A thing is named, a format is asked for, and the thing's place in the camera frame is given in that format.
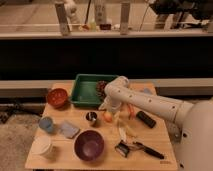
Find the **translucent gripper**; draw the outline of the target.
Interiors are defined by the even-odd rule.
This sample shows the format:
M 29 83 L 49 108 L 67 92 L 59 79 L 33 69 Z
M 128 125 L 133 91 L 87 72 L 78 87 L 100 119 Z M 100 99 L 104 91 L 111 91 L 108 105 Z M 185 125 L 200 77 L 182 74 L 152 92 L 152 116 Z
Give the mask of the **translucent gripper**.
M 98 107 L 99 110 L 106 110 L 115 115 L 121 108 L 121 102 L 111 98 L 105 98 L 103 103 Z

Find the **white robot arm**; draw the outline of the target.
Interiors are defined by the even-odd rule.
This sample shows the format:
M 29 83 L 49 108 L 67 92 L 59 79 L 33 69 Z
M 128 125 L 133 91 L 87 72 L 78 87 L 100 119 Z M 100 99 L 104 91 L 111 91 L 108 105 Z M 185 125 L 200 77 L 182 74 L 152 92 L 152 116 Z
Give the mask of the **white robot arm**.
M 127 77 L 109 82 L 102 106 L 117 112 L 122 103 L 129 103 L 176 124 L 182 130 L 178 164 L 180 171 L 213 171 L 213 101 L 190 103 L 135 91 Z

